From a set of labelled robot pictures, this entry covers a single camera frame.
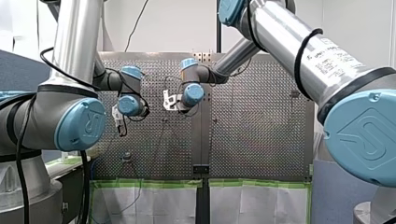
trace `perforated metal panel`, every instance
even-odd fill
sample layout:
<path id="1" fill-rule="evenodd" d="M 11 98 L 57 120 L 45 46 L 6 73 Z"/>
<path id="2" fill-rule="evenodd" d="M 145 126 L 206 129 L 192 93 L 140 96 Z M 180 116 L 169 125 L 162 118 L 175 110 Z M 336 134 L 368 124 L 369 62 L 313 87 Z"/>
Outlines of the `perforated metal panel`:
<path id="1" fill-rule="evenodd" d="M 108 114 L 106 132 L 96 145 L 101 155 L 95 164 L 95 177 L 138 177 L 151 179 L 185 179 L 192 177 L 191 119 L 163 109 L 165 76 L 179 76 L 180 61 L 191 57 L 186 53 L 104 53 L 105 66 L 120 69 L 136 65 L 147 75 L 142 82 L 142 96 L 148 101 L 150 114 L 141 122 L 128 123 L 128 135 L 118 137 L 111 107 L 117 102 L 115 92 L 101 92 Z M 166 82 L 176 93 L 179 81 Z M 132 162 L 121 165 L 121 157 L 131 152 Z"/>
<path id="2" fill-rule="evenodd" d="M 296 90 L 268 55 L 213 89 L 211 177 L 309 180 L 313 103 L 293 98 Z"/>
<path id="3" fill-rule="evenodd" d="M 95 165 L 96 178 L 135 177 L 137 172 L 138 177 L 151 179 L 188 179 L 193 178 L 192 166 L 197 161 L 209 161 L 212 178 L 309 180 L 313 103 L 301 95 L 290 96 L 297 88 L 270 56 L 255 56 L 244 74 L 213 88 L 193 119 L 163 109 L 164 77 L 178 76 L 180 61 L 192 54 L 101 56 L 107 67 L 119 69 L 132 64 L 148 74 L 142 95 L 151 113 L 142 122 L 129 123 L 128 135 L 119 138 L 110 116 L 117 102 L 116 93 L 100 94 L 109 116 L 104 137 L 96 145 L 101 154 Z M 202 62 L 214 62 L 220 57 L 211 54 Z M 175 93 L 179 81 L 172 79 L 167 89 Z M 208 150 L 210 157 L 202 158 Z M 122 166 L 120 158 L 125 152 L 131 152 L 133 162 Z"/>

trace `metal pole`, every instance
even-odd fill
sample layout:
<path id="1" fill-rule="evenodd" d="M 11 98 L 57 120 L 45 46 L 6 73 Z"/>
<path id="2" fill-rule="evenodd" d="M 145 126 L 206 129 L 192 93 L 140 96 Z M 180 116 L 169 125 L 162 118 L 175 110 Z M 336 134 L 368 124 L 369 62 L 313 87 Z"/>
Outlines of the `metal pole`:
<path id="1" fill-rule="evenodd" d="M 280 1 L 255 0 L 250 7 L 256 39 L 293 75 L 297 52 L 313 29 L 285 9 Z M 250 39 L 246 10 L 236 27 Z M 300 71 L 305 90 L 321 106 L 345 85 L 366 75 L 371 68 L 323 35 L 315 35 L 304 50 Z"/>
<path id="2" fill-rule="evenodd" d="M 219 11 L 219 6 L 220 6 L 220 0 L 217 1 L 216 5 L 216 13 Z M 216 52 L 221 53 L 221 22 L 219 20 L 219 17 L 216 15 Z"/>
<path id="3" fill-rule="evenodd" d="M 92 83 L 103 0 L 62 1 L 52 62 L 67 74 Z M 44 84 L 87 89 L 52 70 Z"/>
<path id="4" fill-rule="evenodd" d="M 260 50 L 253 42 L 242 38 L 218 62 L 216 62 L 213 66 L 213 70 L 220 74 L 230 75 L 259 51 Z"/>

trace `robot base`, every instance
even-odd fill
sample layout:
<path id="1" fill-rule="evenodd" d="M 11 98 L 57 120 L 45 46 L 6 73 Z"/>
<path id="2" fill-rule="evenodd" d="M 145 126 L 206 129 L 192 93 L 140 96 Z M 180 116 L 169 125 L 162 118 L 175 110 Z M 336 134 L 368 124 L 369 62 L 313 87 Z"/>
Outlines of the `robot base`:
<path id="1" fill-rule="evenodd" d="M 353 224 L 382 224 L 396 216 L 396 189 L 379 187 L 371 202 L 356 205 Z"/>
<path id="2" fill-rule="evenodd" d="M 23 206 L 7 210 L 0 209 L 2 223 L 23 223 Z M 30 200 L 31 224 L 62 223 L 62 184 L 53 180 L 49 191 Z"/>

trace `green tape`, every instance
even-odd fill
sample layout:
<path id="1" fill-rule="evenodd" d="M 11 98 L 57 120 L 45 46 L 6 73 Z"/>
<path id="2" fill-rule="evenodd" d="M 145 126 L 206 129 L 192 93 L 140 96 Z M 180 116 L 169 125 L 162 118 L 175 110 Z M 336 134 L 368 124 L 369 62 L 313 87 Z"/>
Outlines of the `green tape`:
<path id="1" fill-rule="evenodd" d="M 210 187 L 242 187 L 257 186 L 281 189 L 307 189 L 309 188 L 303 182 L 282 182 L 273 180 L 255 180 L 255 179 L 210 179 Z"/>
<path id="2" fill-rule="evenodd" d="M 95 187 L 93 183 L 90 183 L 90 189 L 91 189 L 91 199 L 90 199 L 90 218 L 89 218 L 89 224 L 92 224 L 92 214 L 93 214 L 93 194 L 95 193 Z"/>
<path id="3" fill-rule="evenodd" d="M 140 179 L 117 179 L 117 180 L 93 180 L 92 185 L 96 189 L 119 189 L 140 188 L 142 189 L 196 189 L 202 187 L 201 180 L 142 180 Z"/>
<path id="4" fill-rule="evenodd" d="M 312 185 L 311 183 L 306 183 L 308 189 L 308 199 L 306 202 L 306 224 L 311 224 L 311 209 L 312 209 Z"/>
<path id="5" fill-rule="evenodd" d="M 72 158 L 65 159 L 64 161 L 60 161 L 59 159 L 55 160 L 55 161 L 49 161 L 49 162 L 46 162 L 46 165 L 52 165 L 52 164 L 74 165 L 79 162 L 82 162 L 80 157 L 72 157 Z"/>

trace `light blue joint cap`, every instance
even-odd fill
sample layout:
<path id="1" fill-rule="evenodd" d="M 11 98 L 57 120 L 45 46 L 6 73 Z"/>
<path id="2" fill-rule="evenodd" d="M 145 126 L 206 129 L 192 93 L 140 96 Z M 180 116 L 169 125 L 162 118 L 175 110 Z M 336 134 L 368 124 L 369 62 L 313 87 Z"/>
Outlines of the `light blue joint cap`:
<path id="1" fill-rule="evenodd" d="M 332 157 L 367 182 L 396 187 L 396 91 L 354 93 L 336 104 L 324 123 Z"/>
<path id="2" fill-rule="evenodd" d="M 184 69 L 186 69 L 190 66 L 196 65 L 196 64 L 198 64 L 198 62 L 195 59 L 188 58 L 188 59 L 181 61 L 180 68 L 181 68 L 181 70 L 184 70 Z"/>
<path id="3" fill-rule="evenodd" d="M 0 91 L 0 101 L 25 93 L 30 93 L 30 91 Z"/>
<path id="4" fill-rule="evenodd" d="M 204 89 L 201 85 L 192 83 L 186 87 L 183 93 L 183 100 L 188 105 L 194 106 L 204 98 Z"/>
<path id="5" fill-rule="evenodd" d="M 226 26 L 235 25 L 244 8 L 244 0 L 220 0 L 219 20 Z"/>
<path id="6" fill-rule="evenodd" d="M 86 150 L 99 141 L 105 122 L 102 102 L 94 98 L 80 100 L 60 119 L 55 131 L 55 146 L 61 151 Z"/>
<path id="7" fill-rule="evenodd" d="M 139 109 L 139 102 L 133 96 L 125 95 L 119 99 L 119 111 L 122 115 L 137 116 Z"/>
<path id="8" fill-rule="evenodd" d="M 142 71 L 136 66 L 123 66 L 121 72 L 127 76 L 142 79 Z"/>

